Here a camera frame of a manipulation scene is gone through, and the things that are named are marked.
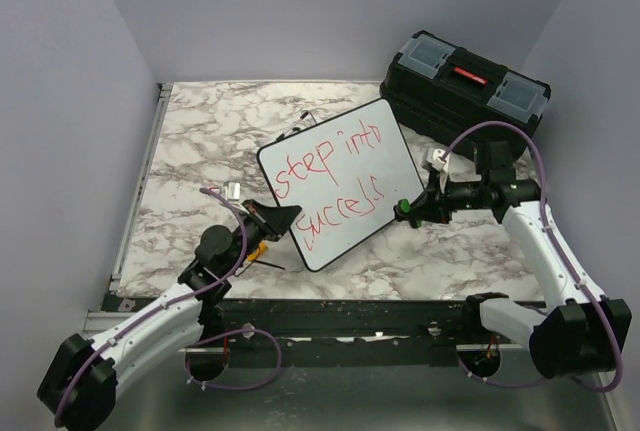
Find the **green black whiteboard eraser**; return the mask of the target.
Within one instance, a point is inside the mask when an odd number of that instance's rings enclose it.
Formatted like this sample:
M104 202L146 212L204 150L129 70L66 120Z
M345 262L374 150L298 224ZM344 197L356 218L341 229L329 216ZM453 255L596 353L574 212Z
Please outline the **green black whiteboard eraser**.
M409 205L410 205L409 200L406 198L403 198L399 200L397 204L394 206L394 217L397 222L400 222L399 215L401 213L416 213L415 211L411 211L409 209Z

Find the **white whiteboard with red writing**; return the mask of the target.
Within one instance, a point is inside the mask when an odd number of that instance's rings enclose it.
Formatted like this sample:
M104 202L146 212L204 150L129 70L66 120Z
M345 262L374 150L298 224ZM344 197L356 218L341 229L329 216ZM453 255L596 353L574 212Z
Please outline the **white whiteboard with red writing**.
M423 184L390 104L377 99L261 147L256 154L307 270L318 272L388 226Z

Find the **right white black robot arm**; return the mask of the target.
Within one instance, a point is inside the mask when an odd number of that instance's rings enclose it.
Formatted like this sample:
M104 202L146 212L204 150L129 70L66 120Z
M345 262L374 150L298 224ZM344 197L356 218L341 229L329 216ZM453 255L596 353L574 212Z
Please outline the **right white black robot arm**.
M540 185L516 175L507 143L476 148L479 180L455 182L442 149L425 153L427 184L413 201L394 208L399 221L448 224L459 211L488 210L513 238L533 272L546 304L538 312L503 293L471 295L462 307L460 330L480 343L493 334L525 348L546 378L576 379L588 373L621 375L632 314L622 299L610 299L584 270L552 219Z

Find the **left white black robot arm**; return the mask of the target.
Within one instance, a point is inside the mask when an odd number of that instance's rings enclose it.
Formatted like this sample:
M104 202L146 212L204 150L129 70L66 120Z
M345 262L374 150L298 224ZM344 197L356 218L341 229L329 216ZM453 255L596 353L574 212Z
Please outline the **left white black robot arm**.
M279 241L302 211L255 200L229 209L237 228L207 228L193 260L159 298L106 331L91 338L74 334L60 345L37 391L55 427L97 429L117 399L167 357L229 337L218 305L230 277L263 241Z

